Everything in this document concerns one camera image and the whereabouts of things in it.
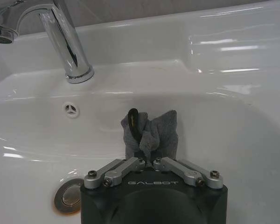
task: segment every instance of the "gray wall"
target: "gray wall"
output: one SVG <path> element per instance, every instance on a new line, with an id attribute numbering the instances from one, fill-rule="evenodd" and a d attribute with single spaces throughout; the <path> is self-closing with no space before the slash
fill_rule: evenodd
<path id="1" fill-rule="evenodd" d="M 263 0 L 65 0 L 76 27 L 102 22 L 236 6 Z M 1 4 L 14 0 L 0 0 Z M 44 31 L 35 15 L 21 24 L 21 34 Z"/>

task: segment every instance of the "overflow drain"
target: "overflow drain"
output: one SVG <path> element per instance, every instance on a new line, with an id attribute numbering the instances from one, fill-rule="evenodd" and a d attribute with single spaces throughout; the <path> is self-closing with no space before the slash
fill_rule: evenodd
<path id="1" fill-rule="evenodd" d="M 69 118 L 76 118 L 80 114 L 79 108 L 72 102 L 65 102 L 62 109 Z"/>
<path id="2" fill-rule="evenodd" d="M 70 214 L 80 210 L 80 187 L 83 183 L 83 179 L 73 179 L 59 188 L 54 198 L 54 205 L 58 211 Z"/>

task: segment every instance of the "sink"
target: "sink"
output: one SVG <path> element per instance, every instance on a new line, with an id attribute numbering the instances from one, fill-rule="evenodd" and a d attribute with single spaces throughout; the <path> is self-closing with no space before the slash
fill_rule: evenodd
<path id="1" fill-rule="evenodd" d="M 125 157 L 133 107 L 177 110 L 177 157 L 220 171 L 227 223 L 280 223 L 280 1 L 77 32 L 95 70 L 81 84 L 66 82 L 45 33 L 0 45 L 0 224 L 79 223 L 54 195 Z"/>

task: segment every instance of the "faucet spout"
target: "faucet spout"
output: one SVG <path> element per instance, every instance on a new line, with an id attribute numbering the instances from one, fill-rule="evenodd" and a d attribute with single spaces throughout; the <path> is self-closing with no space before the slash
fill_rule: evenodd
<path id="1" fill-rule="evenodd" d="M 0 43 L 13 43 L 22 19 L 37 14 L 58 53 L 69 83 L 90 79 L 94 70 L 88 63 L 63 0 L 17 0 L 0 7 Z"/>

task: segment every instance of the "gray cloth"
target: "gray cloth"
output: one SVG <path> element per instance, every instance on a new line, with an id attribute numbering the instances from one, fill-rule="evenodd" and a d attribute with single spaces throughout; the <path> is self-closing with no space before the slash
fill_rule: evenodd
<path id="1" fill-rule="evenodd" d="M 148 120 L 146 112 L 139 113 L 137 128 L 142 134 L 140 145 L 130 132 L 127 115 L 121 121 L 121 125 L 124 130 L 126 159 L 133 157 L 134 153 L 139 151 L 144 153 L 147 161 L 151 160 L 151 152 L 157 152 L 161 157 L 175 159 L 178 144 L 176 111 L 168 111 L 152 121 Z"/>

